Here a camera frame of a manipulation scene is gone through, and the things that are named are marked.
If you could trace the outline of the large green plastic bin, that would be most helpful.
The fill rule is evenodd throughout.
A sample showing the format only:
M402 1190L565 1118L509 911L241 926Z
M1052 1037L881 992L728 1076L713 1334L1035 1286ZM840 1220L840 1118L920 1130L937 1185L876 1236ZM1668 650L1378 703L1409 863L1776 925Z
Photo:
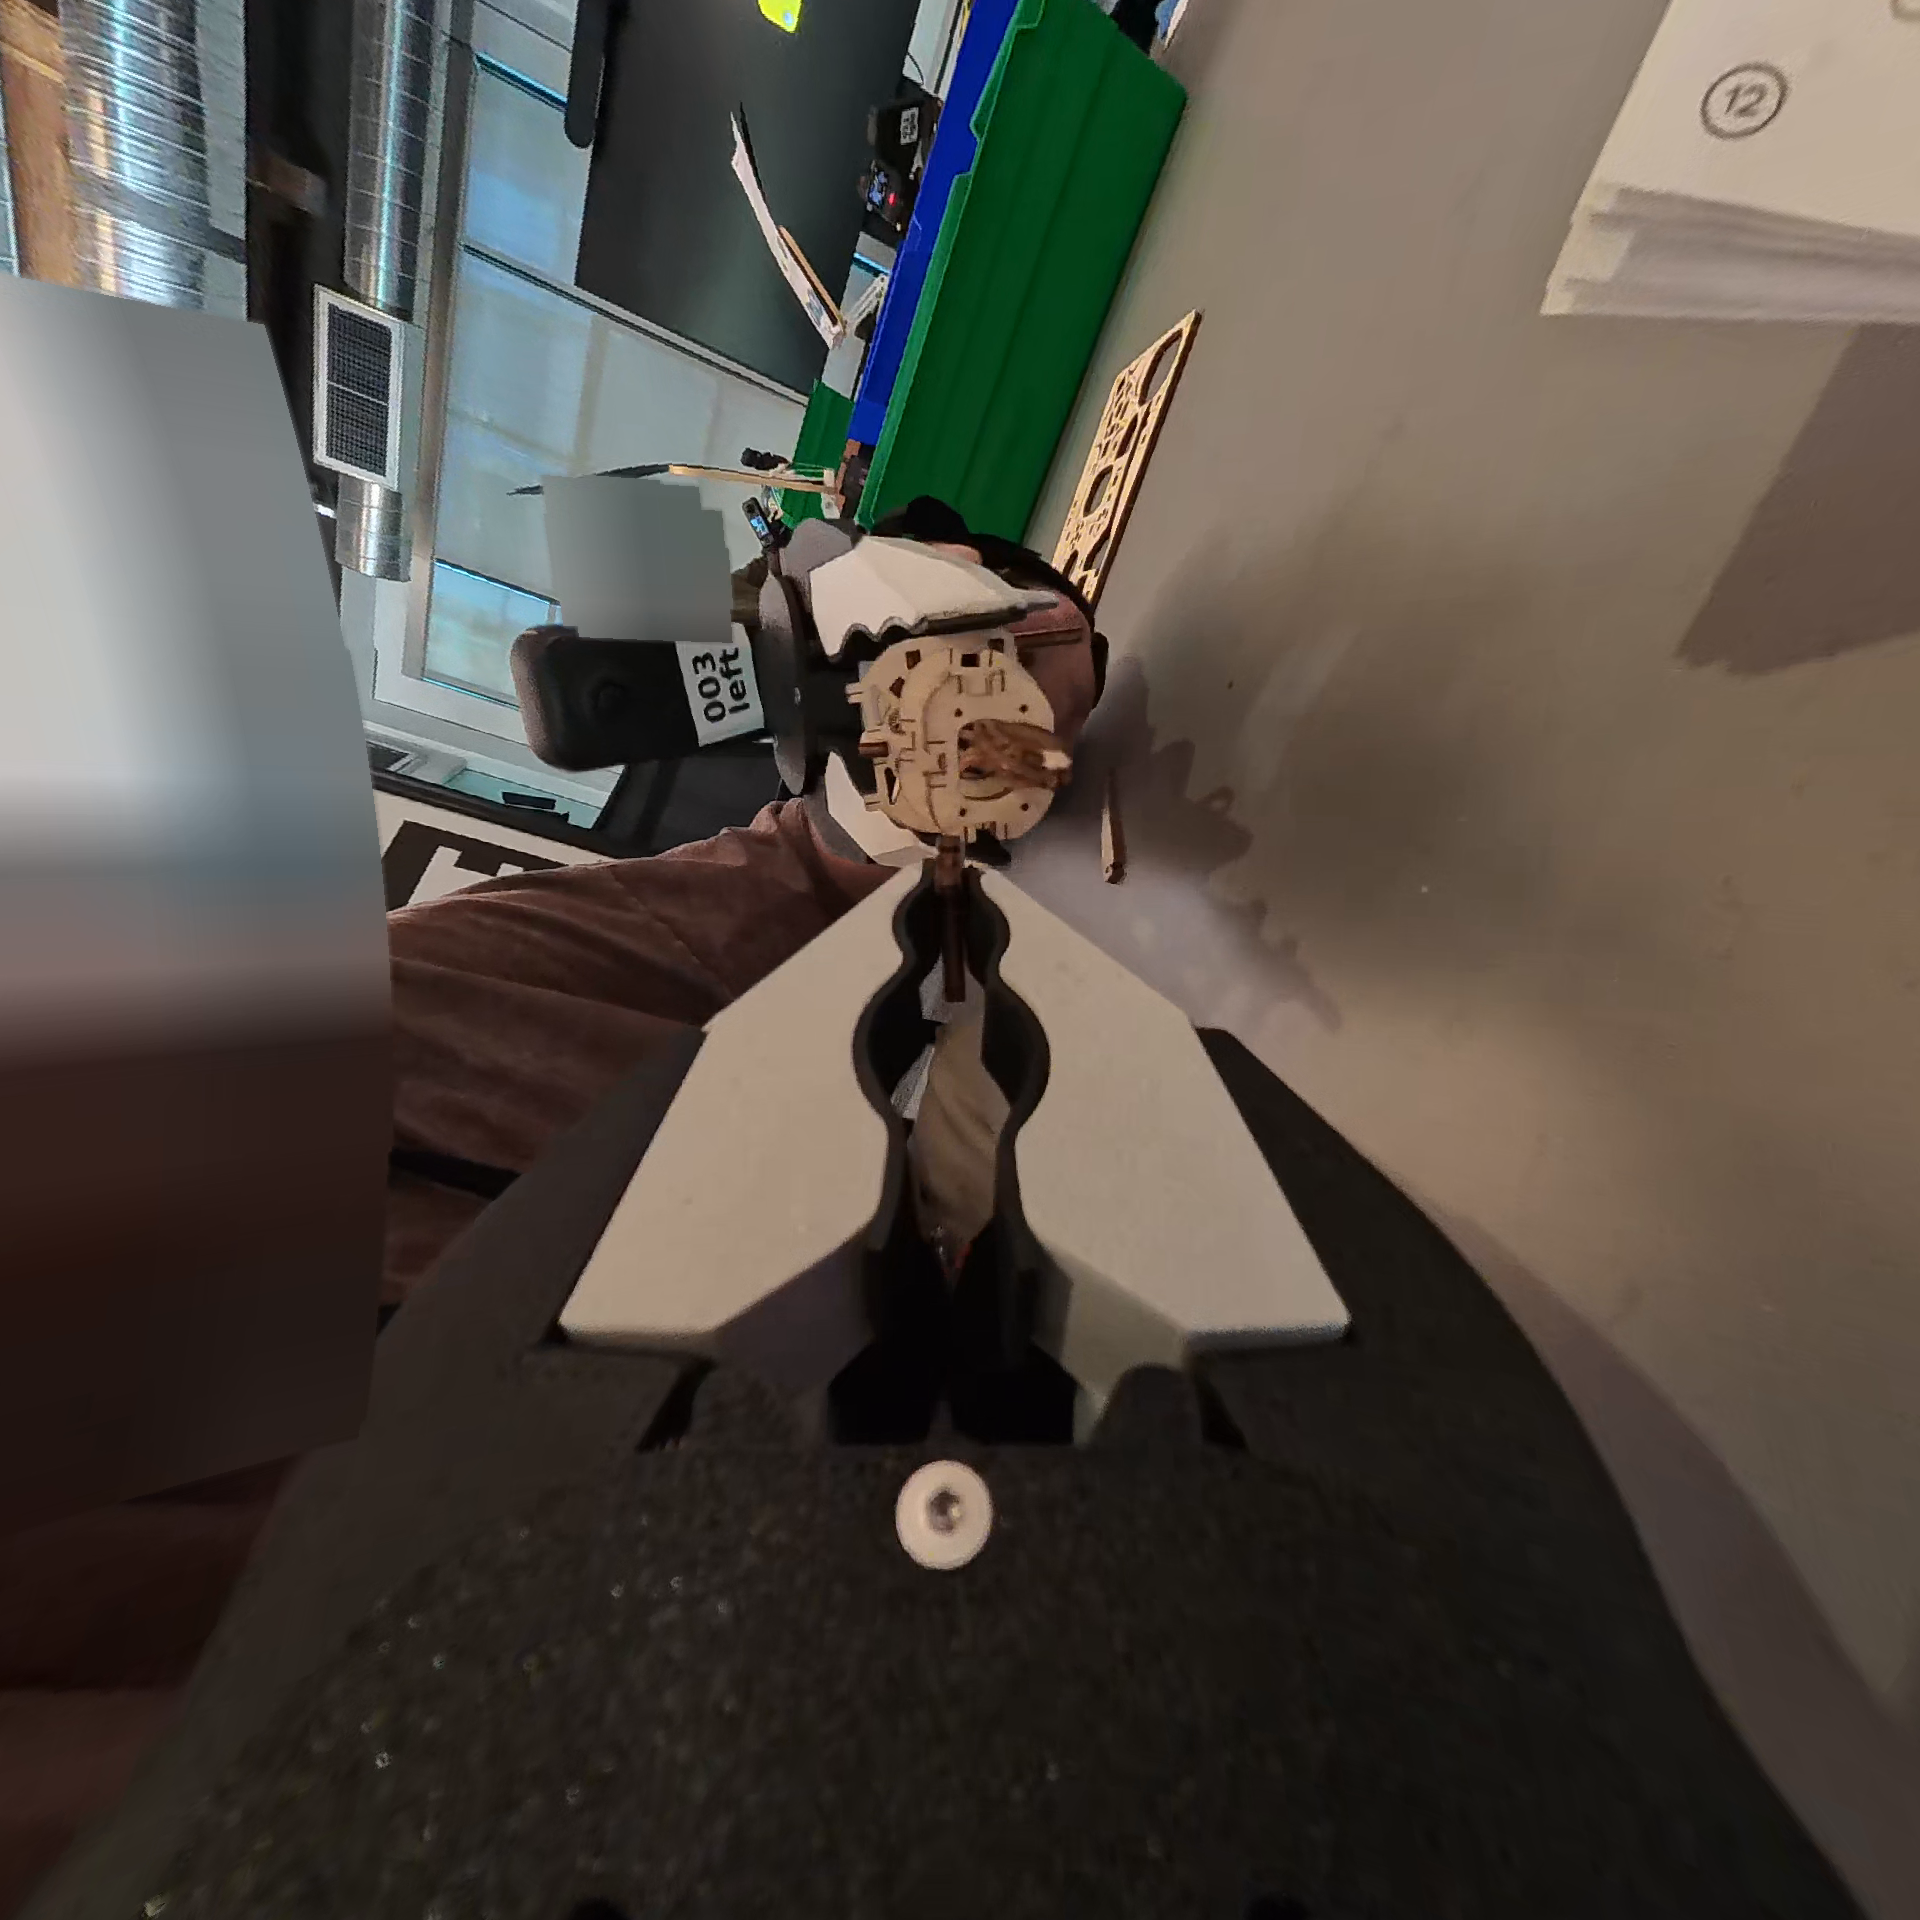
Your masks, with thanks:
M1026 534L1188 96L1090 3L1026 3L972 112L856 510Z

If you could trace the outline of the silver ventilation duct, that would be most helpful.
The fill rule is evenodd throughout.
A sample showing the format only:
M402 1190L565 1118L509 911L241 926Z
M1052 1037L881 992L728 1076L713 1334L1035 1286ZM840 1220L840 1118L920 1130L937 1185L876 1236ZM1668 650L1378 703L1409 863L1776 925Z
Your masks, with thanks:
M454 51L468 3L357 3L349 13L344 290L400 324L397 481L339 483L337 565L406 585L419 550L427 299Z
M6 275L248 317L239 3L1 6Z

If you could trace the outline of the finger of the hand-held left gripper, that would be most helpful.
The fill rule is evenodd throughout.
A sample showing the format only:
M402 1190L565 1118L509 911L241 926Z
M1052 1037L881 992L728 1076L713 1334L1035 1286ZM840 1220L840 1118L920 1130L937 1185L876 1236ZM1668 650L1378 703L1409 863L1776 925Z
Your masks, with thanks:
M876 805L877 798L877 793L865 793L856 785L845 758L826 758L822 800L827 822L852 840L857 853L886 868L934 863L948 840L962 849L963 858L987 863L982 847L990 836L1000 844L1011 844L1024 835L1024 802L1018 793L987 798L958 794L949 808L951 822L948 822L955 832L948 835L900 827Z
M864 539L814 567L806 603L822 661L844 662L889 636L1007 635L1019 645L1064 638L1064 603L1052 589L1009 585L955 548Z

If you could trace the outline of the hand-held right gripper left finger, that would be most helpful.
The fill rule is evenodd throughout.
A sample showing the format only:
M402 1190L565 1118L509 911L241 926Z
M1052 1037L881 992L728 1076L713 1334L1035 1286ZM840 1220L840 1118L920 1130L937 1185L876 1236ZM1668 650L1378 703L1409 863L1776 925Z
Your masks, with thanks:
M917 885L896 870L708 1020L559 1313L569 1344L734 1369L789 1399L868 1344L896 1117L854 1041L905 962L896 925Z

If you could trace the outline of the punched wooden parts sheet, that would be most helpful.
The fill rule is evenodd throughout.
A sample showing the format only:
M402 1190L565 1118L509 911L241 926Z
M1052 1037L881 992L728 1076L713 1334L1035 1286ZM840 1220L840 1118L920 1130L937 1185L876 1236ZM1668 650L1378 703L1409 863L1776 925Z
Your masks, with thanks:
M1127 534L1200 328L1202 313L1190 311L1115 373L1101 407L1049 561L1092 613Z

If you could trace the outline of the framed printed marker sign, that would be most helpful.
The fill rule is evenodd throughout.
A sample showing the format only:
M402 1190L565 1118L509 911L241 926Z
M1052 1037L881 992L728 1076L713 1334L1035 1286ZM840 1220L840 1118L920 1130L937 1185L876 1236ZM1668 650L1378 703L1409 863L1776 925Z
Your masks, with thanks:
M578 830L539 830L513 810L455 806L435 791L375 785L380 873L389 913L470 893L499 878L618 858Z

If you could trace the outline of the instruction booklet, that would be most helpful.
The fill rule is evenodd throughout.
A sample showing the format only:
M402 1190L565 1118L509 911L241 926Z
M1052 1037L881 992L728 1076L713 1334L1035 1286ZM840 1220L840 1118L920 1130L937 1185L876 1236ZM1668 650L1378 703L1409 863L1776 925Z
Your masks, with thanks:
M1675 3L1546 319L1917 324L1917 6Z

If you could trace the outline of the wooden model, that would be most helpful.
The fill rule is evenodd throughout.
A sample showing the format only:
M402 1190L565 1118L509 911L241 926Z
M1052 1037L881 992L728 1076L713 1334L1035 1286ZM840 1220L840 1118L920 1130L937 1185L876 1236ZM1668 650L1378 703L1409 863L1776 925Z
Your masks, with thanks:
M1072 777L1052 701L1003 632L904 636L847 691L865 806L934 849L1037 828Z

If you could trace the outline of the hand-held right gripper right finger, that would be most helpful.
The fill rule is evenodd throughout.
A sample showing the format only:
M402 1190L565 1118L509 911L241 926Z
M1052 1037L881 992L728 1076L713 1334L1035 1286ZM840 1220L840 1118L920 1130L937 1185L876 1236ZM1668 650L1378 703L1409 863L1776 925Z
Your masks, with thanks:
M1007 876L979 886L1005 925L995 985L1046 1045L1009 1141L1040 1347L1121 1380L1341 1339L1350 1311L1188 1017Z

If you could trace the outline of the blue plastic bin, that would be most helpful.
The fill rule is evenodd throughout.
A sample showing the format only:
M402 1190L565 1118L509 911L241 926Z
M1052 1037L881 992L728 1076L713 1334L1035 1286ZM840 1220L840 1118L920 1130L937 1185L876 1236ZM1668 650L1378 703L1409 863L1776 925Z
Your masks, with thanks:
M884 437L884 424L900 383L908 338L921 294L931 279L931 263L948 213L948 199L955 183L972 170L977 150L973 116L983 105L1016 13L1016 3L972 4L949 60L920 193L905 229L905 239L886 279L888 285L876 314L874 338L865 350L860 385L852 401L847 440L864 448L876 448Z

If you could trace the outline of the black monitor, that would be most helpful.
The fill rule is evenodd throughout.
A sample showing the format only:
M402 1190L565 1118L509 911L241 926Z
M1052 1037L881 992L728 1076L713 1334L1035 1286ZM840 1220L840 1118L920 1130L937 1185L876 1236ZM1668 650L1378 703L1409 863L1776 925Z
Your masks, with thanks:
M578 3L564 132L588 152L573 282L804 396L827 346L734 170L742 118L774 227L827 297L860 240L868 116L905 74L915 3Z

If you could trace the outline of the person's left hand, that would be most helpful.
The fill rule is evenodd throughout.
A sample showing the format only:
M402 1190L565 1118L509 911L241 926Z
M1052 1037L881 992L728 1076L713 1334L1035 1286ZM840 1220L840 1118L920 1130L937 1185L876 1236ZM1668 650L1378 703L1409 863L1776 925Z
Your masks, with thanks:
M1094 631L1086 598L1072 580L1018 542L983 539L955 544L951 553L995 574L1028 600L1011 628L1016 654L1044 692L1056 739L1072 753L1108 678L1108 640Z

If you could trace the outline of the white vent grille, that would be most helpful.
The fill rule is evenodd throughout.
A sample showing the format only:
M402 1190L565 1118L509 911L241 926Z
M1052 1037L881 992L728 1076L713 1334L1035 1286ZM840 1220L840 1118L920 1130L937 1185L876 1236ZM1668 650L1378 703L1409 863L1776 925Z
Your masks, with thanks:
M406 491L417 442L416 335L395 314L313 289L309 453L319 468Z

